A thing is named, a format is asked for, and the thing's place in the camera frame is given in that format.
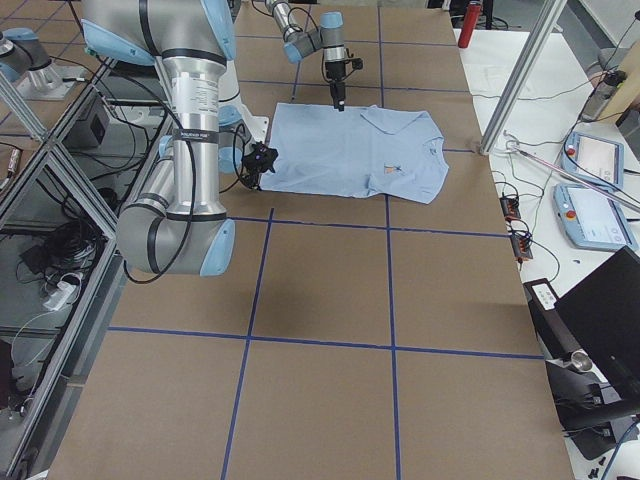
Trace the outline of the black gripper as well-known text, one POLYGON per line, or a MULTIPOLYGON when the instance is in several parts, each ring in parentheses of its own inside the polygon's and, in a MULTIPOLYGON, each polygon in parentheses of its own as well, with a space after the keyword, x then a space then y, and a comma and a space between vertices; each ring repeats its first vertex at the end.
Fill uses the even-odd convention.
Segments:
POLYGON ((252 151, 242 158, 245 172, 241 174, 241 183, 249 189, 260 189, 260 176, 264 173, 274 173, 274 163, 278 158, 278 151, 263 142, 252 145, 252 151))
POLYGON ((332 101, 336 103, 336 109, 343 111, 346 101, 346 85, 348 60, 325 61, 324 70, 329 85, 332 101))

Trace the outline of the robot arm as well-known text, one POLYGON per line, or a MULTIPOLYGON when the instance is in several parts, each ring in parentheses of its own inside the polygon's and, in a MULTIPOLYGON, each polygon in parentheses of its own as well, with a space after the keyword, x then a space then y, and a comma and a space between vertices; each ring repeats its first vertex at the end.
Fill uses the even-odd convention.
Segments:
POLYGON ((236 56, 228 3, 85 1, 82 11, 89 49, 165 71, 168 150, 119 215, 120 253, 150 274, 223 274, 236 233, 219 199, 219 87, 236 56))
POLYGON ((323 13, 320 23, 305 31, 296 21, 294 8, 288 1, 265 1, 265 7, 283 35, 284 52, 290 63, 299 63, 315 52, 322 52, 323 78, 329 85, 333 107, 343 111, 347 66, 353 62, 359 66, 359 59, 353 57, 345 45, 342 13, 323 13))

